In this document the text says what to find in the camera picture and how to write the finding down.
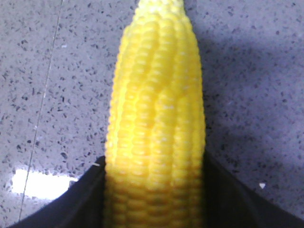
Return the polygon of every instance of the black speck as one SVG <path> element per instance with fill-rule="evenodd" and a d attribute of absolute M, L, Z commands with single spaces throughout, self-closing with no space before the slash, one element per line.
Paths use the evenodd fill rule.
<path fill-rule="evenodd" d="M 237 28 L 234 28 L 231 33 L 232 34 L 239 34 L 240 32 L 241 32 L 241 29 L 239 27 L 237 27 Z"/>
<path fill-rule="evenodd" d="M 97 44 L 91 44 L 91 47 L 98 49 L 98 45 Z"/>
<path fill-rule="evenodd" d="M 67 159 L 67 154 L 66 153 L 61 153 L 61 156 L 64 158 L 64 159 Z"/>
<path fill-rule="evenodd" d="M 277 184 L 272 186 L 274 189 L 279 189 L 279 186 Z"/>
<path fill-rule="evenodd" d="M 22 70 L 22 69 L 20 69 L 20 68 L 18 68 L 18 70 L 19 70 L 20 72 L 22 72 L 22 73 L 25 73 L 25 71 L 24 71 L 24 70 Z"/>
<path fill-rule="evenodd" d="M 2 75 L 2 77 L 4 78 L 5 81 L 6 81 L 7 76 L 8 76 L 8 73 L 7 73 L 7 72 L 5 72 L 5 73 Z"/>
<path fill-rule="evenodd" d="M 73 185 L 73 184 L 75 184 L 76 183 L 76 181 L 73 181 L 73 180 L 70 180 L 70 183 L 69 183 L 69 188 Z"/>
<path fill-rule="evenodd" d="M 23 95 L 22 97 L 21 97 L 23 100 L 28 100 L 28 97 L 27 96 L 25 96 L 25 95 Z"/>

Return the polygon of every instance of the speckled floor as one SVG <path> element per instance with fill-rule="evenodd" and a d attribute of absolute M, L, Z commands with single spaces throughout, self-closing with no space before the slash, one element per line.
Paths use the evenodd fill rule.
<path fill-rule="evenodd" d="M 136 3 L 0 2 L 0 228 L 51 201 L 29 193 L 37 173 L 77 179 L 104 154 L 119 40 Z M 304 2 L 185 8 L 202 55 L 207 149 L 304 219 Z M 28 175 L 14 179 L 20 170 Z"/>

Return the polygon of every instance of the terrazzo floor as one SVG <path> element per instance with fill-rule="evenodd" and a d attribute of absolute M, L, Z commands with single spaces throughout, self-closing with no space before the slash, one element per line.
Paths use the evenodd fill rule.
<path fill-rule="evenodd" d="M 58 197 L 104 154 L 116 55 L 137 2 L 0 1 L 0 228 Z M 304 2 L 185 8 L 202 56 L 207 150 L 304 219 Z"/>

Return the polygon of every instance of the corn on the cob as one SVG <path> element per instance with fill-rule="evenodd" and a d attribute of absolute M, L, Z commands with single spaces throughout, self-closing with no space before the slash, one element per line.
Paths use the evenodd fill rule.
<path fill-rule="evenodd" d="M 140 0 L 114 73 L 105 228 L 203 227 L 201 73 L 183 1 Z"/>

